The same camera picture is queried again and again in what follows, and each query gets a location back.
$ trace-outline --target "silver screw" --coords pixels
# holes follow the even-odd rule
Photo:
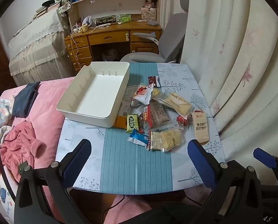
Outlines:
[[[28,165],[28,166],[25,166],[25,167],[24,167],[24,170],[25,170],[25,171],[29,171],[30,168],[31,168],[30,165]]]
[[[54,162],[52,162],[51,163],[51,167],[58,167],[58,165],[59,165],[59,162],[57,162],[57,161],[54,161]]]
[[[228,168],[228,165],[225,162],[221,162],[220,167],[225,169],[225,168]]]
[[[254,171],[255,171],[254,167],[252,167],[252,166],[249,166],[249,167],[248,167],[248,170],[249,170],[250,172],[254,172]]]

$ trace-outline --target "pink fleece clothing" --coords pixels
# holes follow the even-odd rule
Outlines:
[[[24,121],[15,126],[5,137],[0,149],[3,165],[13,174],[16,181],[20,181],[18,166],[24,161],[34,168],[34,158],[43,143],[35,138],[35,131],[30,121]]]

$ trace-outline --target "pink maple leaf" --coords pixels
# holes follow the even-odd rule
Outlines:
[[[246,81],[249,82],[249,80],[253,78],[253,76],[249,72],[250,72],[250,64],[248,65],[247,70],[245,71],[245,74],[242,78],[242,81],[244,81],[243,87],[245,86]]]

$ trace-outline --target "black pants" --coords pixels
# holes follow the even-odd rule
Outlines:
[[[162,207],[146,211],[123,224],[188,224],[200,207],[181,203],[169,203]]]

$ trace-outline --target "gray chair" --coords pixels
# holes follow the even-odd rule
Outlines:
[[[134,33],[138,37],[149,39],[155,42],[159,47],[159,55],[150,52],[130,53],[124,56],[121,61],[126,62],[158,62],[167,63],[175,59],[179,48],[183,46],[185,39],[189,0],[180,0],[180,6],[186,13],[177,13],[170,17],[169,22],[158,40],[155,35],[147,33]]]

